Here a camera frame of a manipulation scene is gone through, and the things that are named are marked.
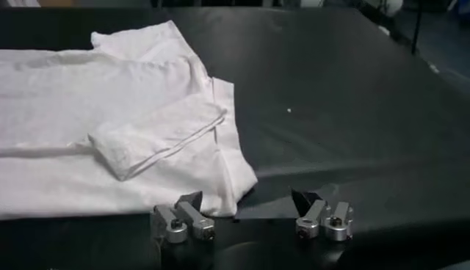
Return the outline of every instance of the black table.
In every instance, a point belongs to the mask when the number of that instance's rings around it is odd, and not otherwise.
[[[469,238],[469,99],[355,10],[2,10],[0,48],[88,49],[92,31],[170,19],[211,76],[235,83],[242,150],[259,179],[240,208],[329,184],[327,199],[355,206],[365,246]],[[146,237],[146,215],[0,222],[0,262],[151,269]],[[430,239],[440,237],[450,242]],[[443,253],[397,265],[470,257]]]

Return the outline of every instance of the screw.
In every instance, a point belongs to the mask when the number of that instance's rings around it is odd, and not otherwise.
[[[212,229],[204,230],[203,232],[203,239],[204,240],[214,240],[215,232]]]
[[[183,221],[181,219],[174,219],[171,221],[170,226],[172,229],[179,229],[183,226]]]
[[[304,240],[304,239],[309,239],[308,233],[307,233],[306,231],[304,231],[304,230],[299,230],[299,231],[297,232],[297,236],[298,236],[300,239],[302,239],[302,240]]]
[[[340,218],[336,217],[336,216],[332,217],[331,220],[330,220],[330,225],[333,226],[333,227],[341,226],[342,223],[343,223],[343,221]]]

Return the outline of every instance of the white fabric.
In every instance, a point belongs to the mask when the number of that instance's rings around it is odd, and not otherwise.
[[[203,212],[235,214],[256,178],[234,86],[206,75],[172,22],[93,45],[0,51],[0,219],[145,212],[200,190]]]

